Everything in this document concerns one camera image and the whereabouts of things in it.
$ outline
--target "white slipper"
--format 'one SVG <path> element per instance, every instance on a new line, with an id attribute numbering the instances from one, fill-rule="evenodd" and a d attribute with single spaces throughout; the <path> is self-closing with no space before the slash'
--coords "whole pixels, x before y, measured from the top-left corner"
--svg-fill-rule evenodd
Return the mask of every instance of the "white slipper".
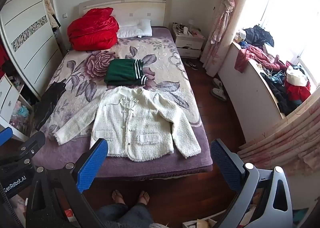
<path id="1" fill-rule="evenodd" d="M 212 80 L 212 84 L 216 87 L 216 88 L 219 88 L 219 89 L 222 89 L 223 88 L 223 84 L 220 80 L 218 80 L 217 78 L 214 78 Z"/>
<path id="2" fill-rule="evenodd" d="M 224 101 L 224 102 L 227 101 L 227 98 L 226 98 L 226 96 L 224 95 L 222 89 L 213 88 L 213 89 L 210 90 L 210 93 L 211 93 L 214 97 L 220 99 L 221 101 Z"/>

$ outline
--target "floral curtain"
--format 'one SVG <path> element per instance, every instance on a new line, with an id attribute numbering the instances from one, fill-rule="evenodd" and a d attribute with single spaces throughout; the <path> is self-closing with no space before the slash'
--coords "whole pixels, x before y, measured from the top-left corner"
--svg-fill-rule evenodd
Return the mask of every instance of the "floral curtain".
<path id="1" fill-rule="evenodd" d="M 243 162 L 257 168 L 281 166 L 286 175 L 320 170 L 320 88 L 270 131 L 240 149 Z"/>
<path id="2" fill-rule="evenodd" d="M 245 0 L 222 0 L 201 56 L 207 74 L 215 76 L 232 43 Z"/>

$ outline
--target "nightstand drawer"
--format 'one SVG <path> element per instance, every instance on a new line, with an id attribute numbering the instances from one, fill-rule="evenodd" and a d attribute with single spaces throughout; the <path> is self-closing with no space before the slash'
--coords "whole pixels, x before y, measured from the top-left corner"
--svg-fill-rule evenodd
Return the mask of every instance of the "nightstand drawer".
<path id="1" fill-rule="evenodd" d="M 201 50 L 182 49 L 178 48 L 180 57 L 182 58 L 199 58 Z"/>
<path id="2" fill-rule="evenodd" d="M 19 92 L 15 89 L 15 87 L 11 86 L 7 97 L 4 100 L 4 103 L 1 108 L 0 116 L 6 120 L 10 121 L 14 106 L 18 100 Z"/>
<path id="3" fill-rule="evenodd" d="M 10 87 L 11 87 L 11 84 L 5 78 L 5 76 L 3 76 L 2 79 L 0 80 L 0 108 L 3 105 L 3 102 L 5 100 L 5 97 L 7 96 L 7 93 L 10 90 Z"/>
<path id="4" fill-rule="evenodd" d="M 186 39 L 180 39 L 177 37 L 176 39 L 176 46 L 177 48 L 183 48 L 183 47 L 188 47 L 194 50 L 201 50 L 203 41 L 194 41 L 194 40 L 186 40 Z"/>

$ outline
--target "headboard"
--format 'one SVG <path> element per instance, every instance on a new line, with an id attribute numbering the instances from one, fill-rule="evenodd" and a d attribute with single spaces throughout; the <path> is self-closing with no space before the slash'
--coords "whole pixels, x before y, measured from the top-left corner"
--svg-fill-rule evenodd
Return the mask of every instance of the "headboard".
<path id="1" fill-rule="evenodd" d="M 92 8 L 113 8 L 116 20 L 150 19 L 151 26 L 169 26 L 172 0 L 90 0 L 79 4 L 79 16 Z"/>

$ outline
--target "nightstand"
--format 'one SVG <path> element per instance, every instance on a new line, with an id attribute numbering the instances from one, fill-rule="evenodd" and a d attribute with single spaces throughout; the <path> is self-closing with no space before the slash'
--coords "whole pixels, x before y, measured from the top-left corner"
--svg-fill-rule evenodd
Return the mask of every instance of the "nightstand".
<path id="1" fill-rule="evenodd" d="M 183 32 L 177 32 L 176 28 L 172 28 L 173 40 L 178 48 L 180 57 L 182 58 L 199 58 L 201 47 L 205 41 L 205 37 L 198 30 L 192 30 L 193 35 L 185 35 Z"/>

